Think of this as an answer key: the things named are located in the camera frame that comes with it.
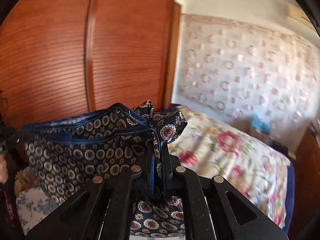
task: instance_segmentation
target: wallpaper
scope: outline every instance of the wallpaper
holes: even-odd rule
[[[188,14],[181,20],[177,93],[245,132],[256,113],[295,151],[317,113],[319,50],[297,34],[249,23]]]

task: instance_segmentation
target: floral bedsheet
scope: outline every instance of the floral bedsheet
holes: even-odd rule
[[[188,121],[169,153],[198,175],[221,175],[274,223],[284,227],[290,161],[261,141],[206,114],[177,107]]]

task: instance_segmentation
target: folded cloth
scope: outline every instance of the folded cloth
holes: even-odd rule
[[[150,101],[133,110],[116,103],[108,109],[62,120],[26,124],[24,130],[36,133],[37,137],[27,142],[25,148],[32,172],[46,195],[57,204],[93,177],[116,176],[135,165],[136,156],[152,154],[155,197],[135,204],[134,218],[143,221],[132,222],[131,234],[176,236],[184,232],[182,202],[178,198],[166,202],[161,196],[161,149],[163,144],[176,140],[186,125],[180,111],[156,113]]]

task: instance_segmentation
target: wooden panel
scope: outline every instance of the wooden panel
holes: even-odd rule
[[[87,112],[84,37],[90,0],[19,0],[0,27],[8,126]]]
[[[97,109],[162,107],[174,0],[99,0],[93,40]]]
[[[296,156],[294,209],[289,239],[297,236],[320,205],[320,149],[308,130]]]
[[[181,5],[175,2],[173,7],[171,42],[170,42],[167,78],[166,78],[165,91],[164,91],[163,108],[168,108],[171,103],[174,71],[176,69],[176,60],[177,60],[177,51],[178,51],[180,15],[181,15]]]

